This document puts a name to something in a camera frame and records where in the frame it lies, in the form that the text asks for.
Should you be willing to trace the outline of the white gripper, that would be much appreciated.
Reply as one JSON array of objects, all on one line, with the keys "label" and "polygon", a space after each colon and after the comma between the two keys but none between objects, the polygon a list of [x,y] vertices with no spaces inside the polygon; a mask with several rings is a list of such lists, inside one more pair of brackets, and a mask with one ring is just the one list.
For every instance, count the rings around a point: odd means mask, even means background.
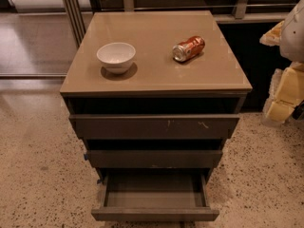
[{"label": "white gripper", "polygon": [[280,45],[281,56],[293,61],[284,70],[275,70],[263,106],[267,122],[284,124],[304,101],[304,0],[294,6],[284,23],[277,23],[259,42],[269,47]]}]

